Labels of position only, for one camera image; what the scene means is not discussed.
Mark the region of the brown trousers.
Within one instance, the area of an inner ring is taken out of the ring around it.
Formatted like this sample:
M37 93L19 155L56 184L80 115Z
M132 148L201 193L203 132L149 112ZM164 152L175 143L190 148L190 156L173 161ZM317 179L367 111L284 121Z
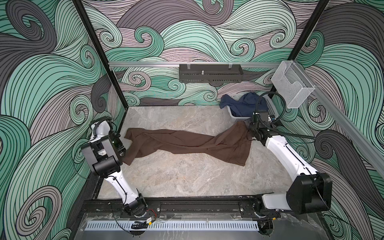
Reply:
M215 137L179 130L129 128L125 139L132 141L123 157L123 163L127 165L136 158L162 150L175 155L202 153L226 163L245 166L253 141L244 122L236 122Z

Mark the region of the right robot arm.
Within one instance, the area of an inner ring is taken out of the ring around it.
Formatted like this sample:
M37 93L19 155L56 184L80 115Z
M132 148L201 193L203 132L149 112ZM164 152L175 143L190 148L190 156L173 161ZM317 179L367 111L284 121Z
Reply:
M268 112L254 112L249 125L252 136L262 143L287 170L292 184L285 193L264 194L266 209L291 211L296 214L317 213L331 209L333 181L310 166L290 146L285 134L269 125Z

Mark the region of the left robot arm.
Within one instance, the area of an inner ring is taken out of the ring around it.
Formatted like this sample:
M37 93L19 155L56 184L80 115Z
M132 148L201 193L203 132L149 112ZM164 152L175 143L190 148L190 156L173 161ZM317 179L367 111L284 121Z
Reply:
M122 199L124 210L130 216L141 216L148 205L137 188L128 184L121 166L126 148L114 128L111 117L102 117L90 124L91 138L81 151L92 174L109 182Z

